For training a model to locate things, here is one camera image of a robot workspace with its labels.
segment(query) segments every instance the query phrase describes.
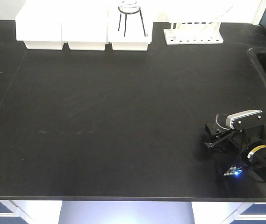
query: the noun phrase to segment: white wall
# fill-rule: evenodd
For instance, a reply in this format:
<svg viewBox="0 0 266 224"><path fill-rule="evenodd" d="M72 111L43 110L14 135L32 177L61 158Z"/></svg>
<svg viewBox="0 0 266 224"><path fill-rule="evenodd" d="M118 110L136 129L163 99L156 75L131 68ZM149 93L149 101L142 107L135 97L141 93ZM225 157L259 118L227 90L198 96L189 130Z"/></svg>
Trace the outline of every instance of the white wall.
<svg viewBox="0 0 266 224"><path fill-rule="evenodd" d="M12 201L36 224L58 224L62 201Z"/></svg>
<svg viewBox="0 0 266 224"><path fill-rule="evenodd" d="M63 201L59 224L194 224L188 202Z"/></svg>
<svg viewBox="0 0 266 224"><path fill-rule="evenodd" d="M192 202L195 224L221 224L243 203Z"/></svg>
<svg viewBox="0 0 266 224"><path fill-rule="evenodd" d="M14 20L26 0L0 0L0 20Z"/></svg>
<svg viewBox="0 0 266 224"><path fill-rule="evenodd" d="M21 9L26 0L0 0L0 20L14 20L16 14ZM165 13L165 8L176 8L178 3L184 7L185 3L194 2L194 0L142 0L149 3L154 9L154 21L168 21ZM256 14L256 11L261 3L265 0L222 0L222 2L232 2L234 7L223 16L223 22L247 22L251 23ZM211 4L209 11L212 7L219 7L217 4Z"/></svg>

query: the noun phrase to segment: white plastic bin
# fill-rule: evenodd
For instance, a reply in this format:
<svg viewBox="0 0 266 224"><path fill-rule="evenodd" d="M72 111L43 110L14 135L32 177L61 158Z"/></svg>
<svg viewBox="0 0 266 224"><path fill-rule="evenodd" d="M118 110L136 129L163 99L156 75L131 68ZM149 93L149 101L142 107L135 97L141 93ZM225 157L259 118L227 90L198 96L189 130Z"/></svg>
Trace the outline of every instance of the white plastic bin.
<svg viewBox="0 0 266 224"><path fill-rule="evenodd" d="M61 1L28 0L15 18L16 39L28 49L61 50Z"/></svg>
<svg viewBox="0 0 266 224"><path fill-rule="evenodd" d="M105 50L108 4L71 0L62 19L62 40L71 50Z"/></svg>
<svg viewBox="0 0 266 224"><path fill-rule="evenodd" d="M110 6L108 19L108 41L113 50L147 50L152 40L153 19L146 6L141 5L145 34L143 32L140 13L127 15L126 36L124 36L125 15L122 14L120 30L118 31L120 12L118 5Z"/></svg>

